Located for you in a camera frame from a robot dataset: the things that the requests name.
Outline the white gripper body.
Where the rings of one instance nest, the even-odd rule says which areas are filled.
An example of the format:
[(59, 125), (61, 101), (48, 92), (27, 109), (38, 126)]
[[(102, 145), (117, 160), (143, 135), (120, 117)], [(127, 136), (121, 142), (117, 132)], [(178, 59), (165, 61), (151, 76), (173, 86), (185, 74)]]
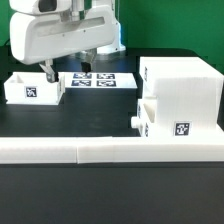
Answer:
[(111, 44), (115, 27), (108, 5), (94, 6), (79, 21), (62, 21), (59, 13), (16, 12), (10, 21), (11, 51), (23, 64), (40, 63)]

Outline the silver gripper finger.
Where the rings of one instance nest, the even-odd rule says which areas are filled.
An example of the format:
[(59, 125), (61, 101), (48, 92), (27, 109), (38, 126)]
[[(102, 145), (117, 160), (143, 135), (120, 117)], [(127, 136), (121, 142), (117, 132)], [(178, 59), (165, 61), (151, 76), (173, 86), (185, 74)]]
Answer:
[(50, 83), (54, 83), (56, 81), (56, 73), (54, 72), (52, 65), (52, 59), (48, 59), (40, 63), (40, 67), (46, 73), (47, 81)]
[(96, 49), (90, 49), (86, 51), (82, 51), (82, 61), (81, 61), (81, 68), (82, 71), (85, 73), (89, 73), (92, 71), (92, 64), (95, 60), (95, 57), (97, 55)]

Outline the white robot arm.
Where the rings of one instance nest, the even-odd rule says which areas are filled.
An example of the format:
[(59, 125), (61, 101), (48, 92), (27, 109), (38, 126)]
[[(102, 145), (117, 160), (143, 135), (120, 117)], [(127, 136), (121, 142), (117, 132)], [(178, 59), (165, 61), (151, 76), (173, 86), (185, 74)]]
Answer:
[(47, 81), (58, 74), (52, 69), (56, 58), (84, 52), (82, 69), (91, 70), (96, 54), (122, 48), (115, 0), (9, 0), (14, 14), (10, 20), (11, 52), (23, 64), (39, 64)]

